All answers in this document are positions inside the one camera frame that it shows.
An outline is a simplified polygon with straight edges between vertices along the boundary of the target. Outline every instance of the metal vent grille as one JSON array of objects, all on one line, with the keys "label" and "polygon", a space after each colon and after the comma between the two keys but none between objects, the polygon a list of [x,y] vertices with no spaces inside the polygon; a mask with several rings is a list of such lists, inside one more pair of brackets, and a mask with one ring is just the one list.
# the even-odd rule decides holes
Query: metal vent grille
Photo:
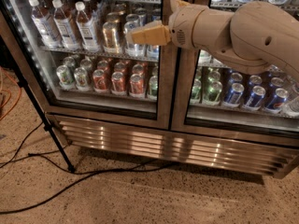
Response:
[{"label": "metal vent grille", "polygon": [[177,41],[179,42],[180,45],[184,45],[186,43],[186,37],[182,30],[179,30],[177,32]]},{"label": "metal vent grille", "polygon": [[57,117],[59,128],[73,145],[179,161],[249,174],[287,174],[297,149],[217,139],[184,133],[153,131],[87,119]]}]

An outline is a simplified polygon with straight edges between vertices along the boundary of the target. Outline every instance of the white bottle cap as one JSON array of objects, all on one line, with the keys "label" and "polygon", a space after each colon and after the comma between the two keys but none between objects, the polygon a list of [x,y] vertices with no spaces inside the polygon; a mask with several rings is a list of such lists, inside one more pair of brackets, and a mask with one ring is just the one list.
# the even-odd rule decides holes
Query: white bottle cap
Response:
[{"label": "white bottle cap", "polygon": [[38,0],[29,0],[29,4],[31,7],[36,7],[39,5]]},{"label": "white bottle cap", "polygon": [[63,6],[63,3],[62,3],[61,0],[53,0],[52,3],[53,3],[53,6],[54,6],[55,8],[58,8],[58,7],[62,7],[62,6]]},{"label": "white bottle cap", "polygon": [[83,2],[76,2],[76,10],[82,11],[85,9],[85,5]]}]

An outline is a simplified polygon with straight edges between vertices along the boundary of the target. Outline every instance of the terrazzo floor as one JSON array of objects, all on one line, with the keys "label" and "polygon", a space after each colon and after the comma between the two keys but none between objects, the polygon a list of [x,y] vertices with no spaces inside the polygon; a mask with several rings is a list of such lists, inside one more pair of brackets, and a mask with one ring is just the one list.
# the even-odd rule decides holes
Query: terrazzo floor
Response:
[{"label": "terrazzo floor", "polygon": [[[18,96],[18,88],[8,78],[4,87],[12,98],[0,117]],[[17,106],[0,121],[0,162],[8,161],[40,122],[22,91]],[[17,159],[56,149],[41,126],[26,140]],[[151,163],[138,170],[150,170],[169,163],[82,147],[66,147],[65,152],[77,172],[131,168],[146,161]],[[47,157],[67,168],[59,152]],[[83,176],[63,172],[39,157],[10,163],[0,169],[0,212],[47,200]],[[183,164],[148,173],[104,173],[36,208],[0,215],[0,223],[297,224],[299,169],[282,180]]]}]

